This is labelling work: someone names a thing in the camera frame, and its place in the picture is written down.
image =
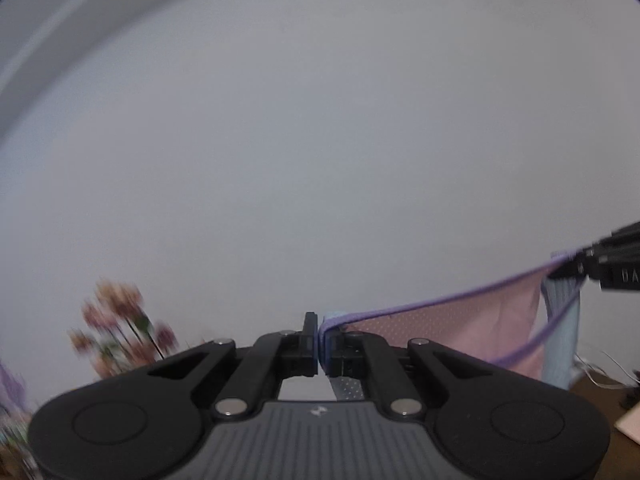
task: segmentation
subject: wooden table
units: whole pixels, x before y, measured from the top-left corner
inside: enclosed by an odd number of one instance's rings
[[[593,375],[599,383],[612,381]],[[605,390],[595,386],[587,377],[581,378],[571,391],[594,404],[611,426],[611,443],[602,461],[596,480],[640,480],[640,445],[620,433],[613,424],[626,413],[620,407],[625,390]]]

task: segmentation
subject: purple object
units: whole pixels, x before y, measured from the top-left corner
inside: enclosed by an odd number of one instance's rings
[[[0,361],[0,400],[4,400],[2,393],[6,394],[6,400],[10,411],[12,408],[18,408],[22,411],[25,409],[25,386],[23,378],[16,378],[9,370],[6,369],[2,361]]]

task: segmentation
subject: pink cloth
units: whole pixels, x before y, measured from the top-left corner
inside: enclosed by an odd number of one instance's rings
[[[540,284],[548,273],[548,268],[540,269],[489,290],[352,322],[344,329],[376,333],[398,347],[423,337],[490,362],[529,340],[540,302]],[[511,369],[539,379],[543,355],[540,346]]]

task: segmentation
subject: fabric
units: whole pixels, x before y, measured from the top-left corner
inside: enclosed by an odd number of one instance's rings
[[[16,378],[0,361],[0,412],[25,411],[24,381]]]
[[[562,310],[566,309],[558,327],[545,342],[542,368],[542,380],[558,388],[568,389],[571,381],[580,322],[580,295],[575,291],[579,290],[583,283],[584,280],[575,278],[542,282],[547,317],[553,319],[561,316]]]
[[[571,254],[498,283],[450,298],[359,314],[332,314],[320,327],[379,334],[392,346],[405,347],[423,337],[531,378],[566,388],[577,341],[582,281],[546,280]],[[531,337],[540,293],[548,323]],[[339,399],[362,398],[359,383],[332,380]]]

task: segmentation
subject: circular pad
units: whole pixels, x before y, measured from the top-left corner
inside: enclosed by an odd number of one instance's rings
[[[494,408],[491,425],[503,437],[524,444],[547,442],[564,428],[564,417],[541,402],[505,402]]]
[[[177,468],[203,431],[180,381],[139,374],[53,399],[33,417],[29,442],[46,476],[141,479]]]
[[[145,411],[128,402],[101,402],[76,415],[74,430],[92,444],[120,444],[138,436],[146,427]]]
[[[590,403],[516,374],[459,381],[434,430],[452,462],[480,478],[584,478],[609,445]]]

